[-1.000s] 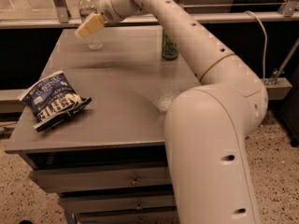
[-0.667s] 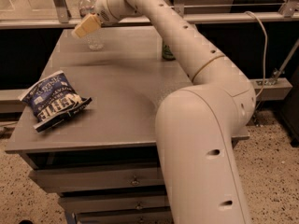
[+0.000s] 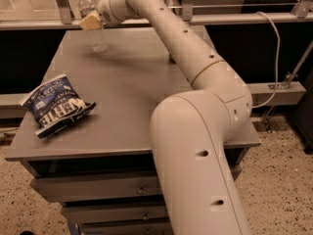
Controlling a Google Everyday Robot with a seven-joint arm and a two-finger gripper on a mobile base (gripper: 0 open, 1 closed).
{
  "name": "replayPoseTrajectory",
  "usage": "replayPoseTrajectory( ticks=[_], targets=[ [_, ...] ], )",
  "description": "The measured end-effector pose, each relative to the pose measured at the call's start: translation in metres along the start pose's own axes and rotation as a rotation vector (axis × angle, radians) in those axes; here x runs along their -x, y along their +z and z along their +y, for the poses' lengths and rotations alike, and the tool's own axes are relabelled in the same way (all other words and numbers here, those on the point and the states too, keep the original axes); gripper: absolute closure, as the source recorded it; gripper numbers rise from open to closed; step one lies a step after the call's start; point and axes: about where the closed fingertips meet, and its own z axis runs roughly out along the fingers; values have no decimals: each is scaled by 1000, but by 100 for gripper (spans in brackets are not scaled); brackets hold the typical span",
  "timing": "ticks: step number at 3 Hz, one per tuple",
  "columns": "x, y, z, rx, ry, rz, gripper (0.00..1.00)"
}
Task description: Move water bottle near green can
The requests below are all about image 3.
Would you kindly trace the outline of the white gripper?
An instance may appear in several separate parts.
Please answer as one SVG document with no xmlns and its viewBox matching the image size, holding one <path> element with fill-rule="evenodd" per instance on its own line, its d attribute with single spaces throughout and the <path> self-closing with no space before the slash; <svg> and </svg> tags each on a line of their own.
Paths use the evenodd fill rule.
<svg viewBox="0 0 313 235">
<path fill-rule="evenodd" d="M 126 0 L 100 0 L 97 10 L 99 13 L 93 11 L 81 20 L 79 26 L 83 30 L 100 29 L 103 26 L 102 19 L 105 24 L 122 24 L 136 16 Z"/>
</svg>

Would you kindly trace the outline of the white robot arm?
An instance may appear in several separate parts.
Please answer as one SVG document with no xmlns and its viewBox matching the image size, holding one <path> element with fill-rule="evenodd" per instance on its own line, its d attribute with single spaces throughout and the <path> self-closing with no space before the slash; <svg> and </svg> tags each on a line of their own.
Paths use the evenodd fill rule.
<svg viewBox="0 0 313 235">
<path fill-rule="evenodd" d="M 224 153 L 249 120 L 247 85 L 166 0 L 100 0 L 96 10 L 107 25 L 147 19 L 192 87 L 160 102 L 150 124 L 174 235 L 250 235 Z"/>
</svg>

